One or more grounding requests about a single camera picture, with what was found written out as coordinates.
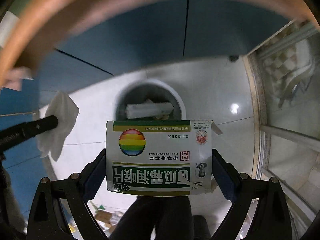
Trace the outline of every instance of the cardboard box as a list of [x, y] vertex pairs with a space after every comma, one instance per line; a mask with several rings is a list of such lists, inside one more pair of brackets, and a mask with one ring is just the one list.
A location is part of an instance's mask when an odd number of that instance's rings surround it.
[[109, 191], [147, 196], [208, 192], [213, 121], [108, 121]]
[[96, 220], [99, 220], [105, 223], [109, 223], [111, 217], [112, 217], [112, 213], [103, 211], [103, 210], [97, 210], [94, 216]]

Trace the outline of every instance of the black pants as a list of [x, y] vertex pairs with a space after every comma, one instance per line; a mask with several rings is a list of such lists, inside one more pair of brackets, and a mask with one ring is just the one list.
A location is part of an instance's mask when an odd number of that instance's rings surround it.
[[193, 240], [189, 198], [138, 196], [109, 239], [150, 240], [154, 227], [156, 240]]

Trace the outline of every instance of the crumpled paper towel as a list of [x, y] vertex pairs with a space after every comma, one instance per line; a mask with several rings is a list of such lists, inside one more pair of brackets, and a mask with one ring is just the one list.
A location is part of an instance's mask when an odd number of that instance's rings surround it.
[[37, 135], [38, 149], [42, 152], [41, 158], [46, 157], [50, 152], [55, 162], [59, 159], [64, 141], [73, 129], [78, 114], [79, 108], [69, 95], [61, 91], [57, 92], [44, 117], [54, 115], [58, 119], [58, 126]]

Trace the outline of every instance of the blue wall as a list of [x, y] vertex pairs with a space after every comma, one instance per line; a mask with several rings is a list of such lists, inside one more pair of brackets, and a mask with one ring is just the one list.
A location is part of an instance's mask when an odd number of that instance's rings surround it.
[[[22, 123], [31, 122], [32, 115], [0, 117], [0, 130]], [[3, 166], [10, 174], [14, 195], [21, 213], [28, 219], [32, 200], [41, 178], [47, 176], [42, 165], [36, 138], [31, 138], [4, 152], [7, 160]]]
[[32, 112], [38, 109], [39, 81], [23, 80], [22, 91], [4, 88], [0, 92], [0, 114]]
[[289, 22], [232, 0], [190, 0], [185, 58], [245, 55]]

